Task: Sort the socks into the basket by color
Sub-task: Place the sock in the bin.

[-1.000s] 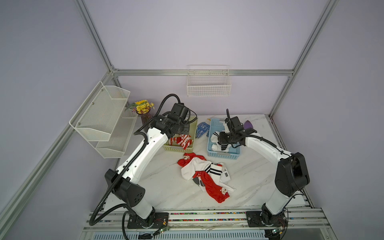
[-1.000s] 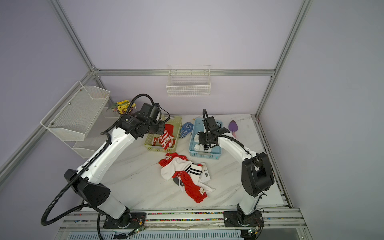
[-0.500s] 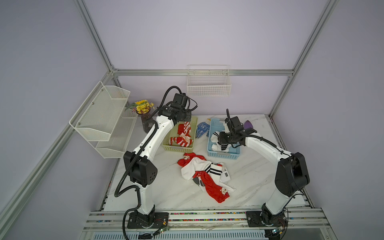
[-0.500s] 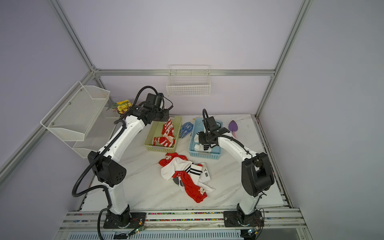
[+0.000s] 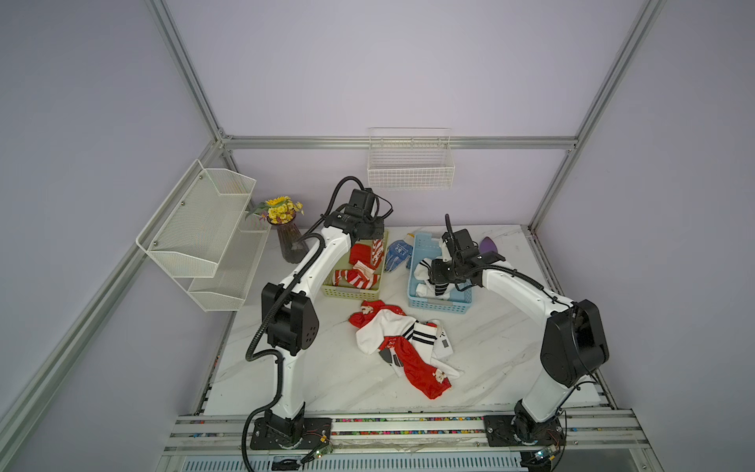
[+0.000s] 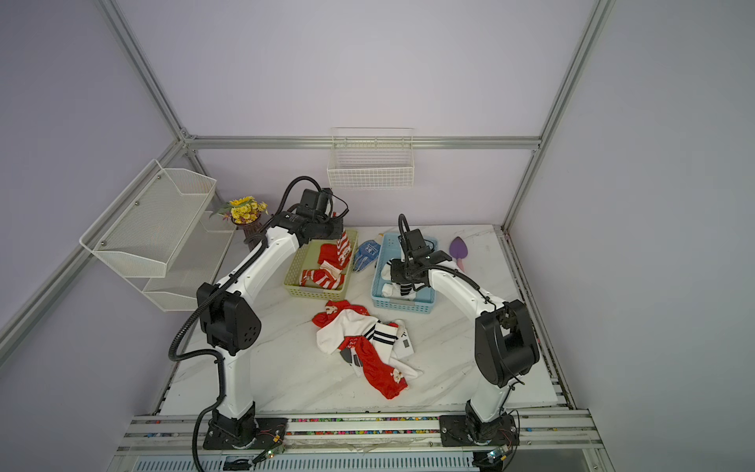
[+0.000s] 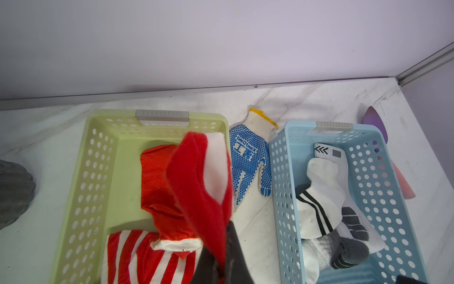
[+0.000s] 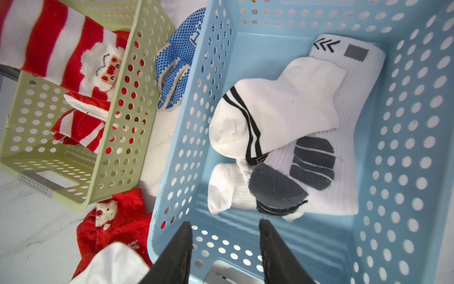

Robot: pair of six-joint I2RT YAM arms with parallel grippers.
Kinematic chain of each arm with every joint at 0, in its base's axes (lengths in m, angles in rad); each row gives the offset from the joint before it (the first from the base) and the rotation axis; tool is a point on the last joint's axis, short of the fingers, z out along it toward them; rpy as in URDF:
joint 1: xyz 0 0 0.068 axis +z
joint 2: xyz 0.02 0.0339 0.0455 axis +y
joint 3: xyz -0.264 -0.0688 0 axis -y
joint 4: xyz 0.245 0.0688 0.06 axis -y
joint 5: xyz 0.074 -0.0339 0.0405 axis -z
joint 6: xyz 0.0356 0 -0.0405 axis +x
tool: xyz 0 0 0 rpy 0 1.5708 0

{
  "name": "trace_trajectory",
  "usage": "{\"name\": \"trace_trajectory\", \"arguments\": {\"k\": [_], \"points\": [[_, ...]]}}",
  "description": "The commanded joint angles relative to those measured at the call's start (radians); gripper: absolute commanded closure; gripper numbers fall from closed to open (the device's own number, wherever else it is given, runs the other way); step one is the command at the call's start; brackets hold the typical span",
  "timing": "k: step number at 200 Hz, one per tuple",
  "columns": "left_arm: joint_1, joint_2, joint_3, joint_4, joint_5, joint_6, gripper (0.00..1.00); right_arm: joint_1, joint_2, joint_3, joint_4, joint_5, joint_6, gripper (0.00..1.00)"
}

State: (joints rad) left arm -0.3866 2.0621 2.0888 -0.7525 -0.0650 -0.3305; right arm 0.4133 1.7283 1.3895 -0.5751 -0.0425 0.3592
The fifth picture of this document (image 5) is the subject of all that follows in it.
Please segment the white sock black bands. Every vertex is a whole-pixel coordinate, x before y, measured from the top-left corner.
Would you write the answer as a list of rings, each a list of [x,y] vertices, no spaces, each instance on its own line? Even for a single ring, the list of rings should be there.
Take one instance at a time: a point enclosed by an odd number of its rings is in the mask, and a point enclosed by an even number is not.
[[[463,298],[463,294],[453,284],[439,283],[437,285],[429,285],[419,282],[415,289],[415,297],[442,301],[458,301]]]

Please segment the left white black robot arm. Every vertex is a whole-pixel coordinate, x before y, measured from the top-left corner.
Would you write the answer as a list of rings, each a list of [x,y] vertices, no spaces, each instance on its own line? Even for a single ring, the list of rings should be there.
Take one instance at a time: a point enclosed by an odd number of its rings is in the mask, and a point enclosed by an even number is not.
[[[326,210],[299,238],[316,246],[280,283],[269,283],[261,292],[261,324],[253,336],[245,360],[274,358],[276,375],[273,399],[253,410],[241,436],[244,467],[252,471],[249,432],[255,419],[263,424],[257,438],[280,448],[293,448],[305,438],[303,380],[305,354],[314,343],[320,321],[314,300],[340,259],[362,240],[379,239],[385,220],[393,212],[379,212],[378,196],[356,176],[346,176],[335,186]]]

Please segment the red white striped santa sock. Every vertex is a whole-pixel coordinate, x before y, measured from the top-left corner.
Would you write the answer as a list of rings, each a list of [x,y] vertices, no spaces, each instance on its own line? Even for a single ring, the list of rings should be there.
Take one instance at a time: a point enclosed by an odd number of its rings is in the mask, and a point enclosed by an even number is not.
[[[370,263],[372,269],[378,269],[383,261],[385,255],[385,246],[383,246],[383,239],[374,239],[371,242],[371,254]]]

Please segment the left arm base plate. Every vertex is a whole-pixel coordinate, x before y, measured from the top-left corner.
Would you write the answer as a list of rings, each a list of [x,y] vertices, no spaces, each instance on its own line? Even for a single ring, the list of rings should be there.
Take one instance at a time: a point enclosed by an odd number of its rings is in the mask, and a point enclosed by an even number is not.
[[[313,450],[330,439],[331,418],[259,418],[254,422],[247,446],[251,450]]]

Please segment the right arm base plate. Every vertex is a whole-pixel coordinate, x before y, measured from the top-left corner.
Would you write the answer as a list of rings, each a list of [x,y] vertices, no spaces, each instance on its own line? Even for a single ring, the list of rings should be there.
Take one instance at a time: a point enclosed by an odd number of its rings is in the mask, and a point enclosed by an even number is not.
[[[525,415],[486,415],[483,417],[488,445],[503,446],[563,446],[564,432],[558,419],[536,423]]]

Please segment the white grey sport sock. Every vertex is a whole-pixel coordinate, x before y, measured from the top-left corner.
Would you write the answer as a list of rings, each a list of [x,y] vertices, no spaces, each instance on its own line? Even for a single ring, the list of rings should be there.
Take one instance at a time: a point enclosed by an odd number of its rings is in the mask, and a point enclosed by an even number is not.
[[[434,260],[430,258],[422,259],[415,267],[413,271],[414,277],[420,281],[429,285],[437,285],[435,276],[433,275],[433,263]]]

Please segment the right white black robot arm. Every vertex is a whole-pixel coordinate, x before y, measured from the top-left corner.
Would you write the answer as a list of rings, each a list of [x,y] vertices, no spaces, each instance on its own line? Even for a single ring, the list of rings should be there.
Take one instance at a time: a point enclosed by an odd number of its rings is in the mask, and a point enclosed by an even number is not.
[[[538,378],[503,428],[515,444],[540,444],[560,424],[558,416],[572,393],[610,359],[600,310],[587,299],[574,301],[546,288],[496,252],[483,253],[468,230],[455,230],[450,216],[444,221],[442,257],[431,261],[430,281],[459,291],[486,289],[542,329]]]

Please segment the red snowflake sock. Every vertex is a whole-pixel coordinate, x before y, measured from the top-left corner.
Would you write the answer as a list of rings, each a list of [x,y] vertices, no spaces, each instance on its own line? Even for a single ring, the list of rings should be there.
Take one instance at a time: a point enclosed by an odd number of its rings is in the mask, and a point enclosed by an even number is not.
[[[373,269],[372,246],[361,243],[355,244],[349,253],[349,263],[352,267],[362,264],[368,269]]]

